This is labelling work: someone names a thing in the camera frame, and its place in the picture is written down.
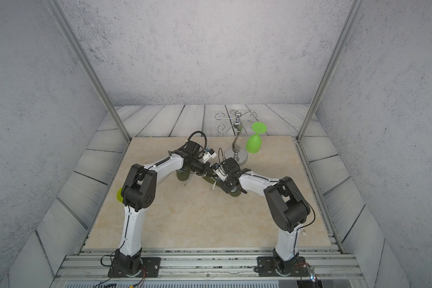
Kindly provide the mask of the olive green shoe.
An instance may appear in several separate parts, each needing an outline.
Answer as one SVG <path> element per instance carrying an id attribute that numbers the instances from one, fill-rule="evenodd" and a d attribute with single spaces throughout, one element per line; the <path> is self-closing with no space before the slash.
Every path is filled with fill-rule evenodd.
<path id="1" fill-rule="evenodd" d="M 222 180 L 217 175 L 207 175 L 204 176 L 203 179 L 212 184 L 214 187 L 218 187 L 222 189 L 226 194 L 232 196 L 232 197 L 238 197 L 242 191 L 238 188 L 238 183 L 235 181 L 234 178 L 229 178 L 228 180 Z"/>
<path id="2" fill-rule="evenodd" d="M 180 181 L 188 181 L 190 178 L 190 174 L 191 172 L 189 170 L 180 169 L 176 171 L 176 177 Z"/>

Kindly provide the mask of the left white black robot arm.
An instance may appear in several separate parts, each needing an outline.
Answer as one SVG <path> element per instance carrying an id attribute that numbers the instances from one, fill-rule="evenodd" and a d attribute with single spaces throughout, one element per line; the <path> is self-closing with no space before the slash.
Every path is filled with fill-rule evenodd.
<path id="1" fill-rule="evenodd" d="M 178 170 L 190 170 L 206 175 L 210 171 L 208 161 L 216 157 L 213 149 L 187 140 L 164 159 L 151 164 L 134 164 L 121 188 L 125 220 L 119 248 L 112 259 L 113 268 L 122 268 L 127 274 L 136 273 L 141 267 L 142 229 L 147 209 L 156 198 L 159 183 Z"/>

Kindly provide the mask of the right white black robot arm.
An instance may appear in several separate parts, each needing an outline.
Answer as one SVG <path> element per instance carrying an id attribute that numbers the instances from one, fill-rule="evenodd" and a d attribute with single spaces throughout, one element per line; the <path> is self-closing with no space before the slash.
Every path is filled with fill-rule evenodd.
<path id="1" fill-rule="evenodd" d="M 250 169 L 241 169 L 232 158 L 211 166 L 212 177 L 225 192 L 253 192 L 265 198 L 274 223 L 278 227 L 275 257 L 283 262 L 298 254 L 298 238 L 301 229 L 307 227 L 307 218 L 315 214 L 312 206 L 299 191 L 295 182 L 259 175 Z"/>

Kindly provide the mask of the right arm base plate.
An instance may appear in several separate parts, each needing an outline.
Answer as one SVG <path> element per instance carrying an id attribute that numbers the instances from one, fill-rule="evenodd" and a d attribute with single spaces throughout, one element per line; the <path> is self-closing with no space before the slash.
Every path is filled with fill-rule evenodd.
<path id="1" fill-rule="evenodd" d="M 308 277 L 310 269 L 304 257 L 293 257 L 283 261 L 279 257 L 258 257 L 253 268 L 260 277 Z"/>

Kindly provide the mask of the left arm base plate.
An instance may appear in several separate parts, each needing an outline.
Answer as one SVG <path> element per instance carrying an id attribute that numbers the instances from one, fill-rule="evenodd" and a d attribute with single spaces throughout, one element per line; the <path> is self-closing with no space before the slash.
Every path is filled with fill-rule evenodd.
<path id="1" fill-rule="evenodd" d="M 108 277 L 157 278 L 161 261 L 161 258 L 114 259 Z"/>

